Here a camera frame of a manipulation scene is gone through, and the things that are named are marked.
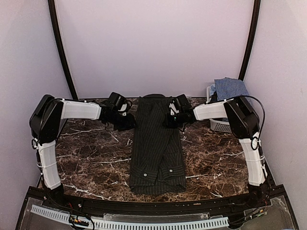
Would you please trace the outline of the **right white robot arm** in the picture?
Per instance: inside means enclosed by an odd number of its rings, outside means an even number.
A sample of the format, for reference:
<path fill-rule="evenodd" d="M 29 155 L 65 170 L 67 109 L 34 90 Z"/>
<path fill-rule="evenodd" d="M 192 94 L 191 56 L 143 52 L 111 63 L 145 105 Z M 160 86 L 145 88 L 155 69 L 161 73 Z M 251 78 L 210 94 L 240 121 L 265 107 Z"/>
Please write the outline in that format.
<path fill-rule="evenodd" d="M 252 186 L 260 186 L 267 177 L 265 157 L 260 143 L 262 125 L 256 111 L 248 102 L 248 97 L 236 96 L 193 107 L 182 94 L 170 102 L 164 125 L 179 128 L 196 121 L 226 118 L 231 132 L 242 146 L 248 168 L 248 182 Z"/>

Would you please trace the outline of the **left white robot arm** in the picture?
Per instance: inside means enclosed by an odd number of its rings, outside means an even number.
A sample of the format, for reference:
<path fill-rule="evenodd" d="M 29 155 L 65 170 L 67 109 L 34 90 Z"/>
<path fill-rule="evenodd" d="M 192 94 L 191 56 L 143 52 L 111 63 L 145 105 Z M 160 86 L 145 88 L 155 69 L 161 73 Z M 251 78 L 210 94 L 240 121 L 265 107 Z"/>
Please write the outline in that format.
<path fill-rule="evenodd" d="M 45 186 L 50 190 L 61 186 L 55 150 L 62 120 L 98 120 L 103 124 L 112 124 L 118 131 L 130 130 L 136 127 L 135 118 L 129 113 L 131 106 L 130 100 L 115 92 L 101 103 L 44 95 L 34 110 L 29 125 L 33 137 L 32 147 L 38 153 L 38 167 Z"/>

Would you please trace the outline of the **black pinstriped long sleeve shirt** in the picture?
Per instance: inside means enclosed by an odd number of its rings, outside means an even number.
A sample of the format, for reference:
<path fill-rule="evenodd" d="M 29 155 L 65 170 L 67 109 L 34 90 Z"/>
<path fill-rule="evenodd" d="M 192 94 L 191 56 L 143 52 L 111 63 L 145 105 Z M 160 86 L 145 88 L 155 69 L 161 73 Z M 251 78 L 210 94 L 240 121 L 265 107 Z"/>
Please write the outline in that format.
<path fill-rule="evenodd" d="M 179 130 L 165 126 L 170 97 L 139 98 L 130 162 L 130 189 L 139 195 L 186 190 L 185 162 Z"/>

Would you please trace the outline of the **white perforated plastic basket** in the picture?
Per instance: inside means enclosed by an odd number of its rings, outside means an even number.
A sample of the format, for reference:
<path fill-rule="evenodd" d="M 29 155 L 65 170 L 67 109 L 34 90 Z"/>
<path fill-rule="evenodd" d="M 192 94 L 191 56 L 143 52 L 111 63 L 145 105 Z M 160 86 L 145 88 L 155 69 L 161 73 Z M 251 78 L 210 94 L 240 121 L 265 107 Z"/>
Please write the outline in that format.
<path fill-rule="evenodd" d="M 214 94 L 210 97 L 209 96 L 209 86 L 206 89 L 206 102 L 211 101 L 217 101 L 217 96 Z M 212 131 L 219 131 L 219 132 L 225 132 L 225 133 L 231 133 L 231 128 L 229 125 L 229 122 L 225 118 L 215 118 L 215 119 L 209 119 L 210 126 Z"/>

